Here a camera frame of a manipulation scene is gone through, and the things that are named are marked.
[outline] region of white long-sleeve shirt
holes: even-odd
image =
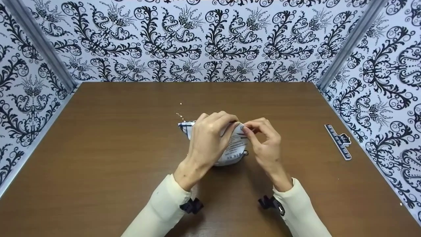
[[[274,187],[273,192],[284,207],[282,218],[294,237],[331,237],[297,179],[293,178],[291,190],[279,192]],[[185,214],[180,205],[191,195],[178,185],[173,175],[167,175],[122,237],[164,237]]]

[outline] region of damask wallpaper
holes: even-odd
[[[78,81],[317,83],[369,0],[24,0]]]
[[[67,92],[0,2],[0,185]]]
[[[325,96],[421,225],[420,19],[389,0]]]

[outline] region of ruler clip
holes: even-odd
[[[325,124],[325,128],[328,131],[330,137],[335,142],[336,146],[338,147],[344,159],[346,161],[351,160],[352,159],[351,154],[346,149],[346,147],[351,144],[351,138],[348,137],[345,133],[338,135],[333,129],[332,125],[330,124]]]

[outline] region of wrist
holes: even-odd
[[[174,172],[174,179],[185,191],[190,191],[200,179],[206,174],[207,170],[193,163],[191,159],[184,159]]]
[[[279,192],[286,192],[292,189],[293,182],[291,176],[283,169],[281,171],[271,173],[268,175],[271,179],[273,186]]]

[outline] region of brown tabletop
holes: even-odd
[[[220,110],[271,121],[287,170],[333,236],[421,236],[354,139],[344,161],[323,125],[349,132],[312,83],[83,83],[0,199],[0,235],[119,237],[186,155],[176,113]],[[210,170],[198,185],[205,207],[168,236],[289,236],[258,205],[272,185],[249,151]]]

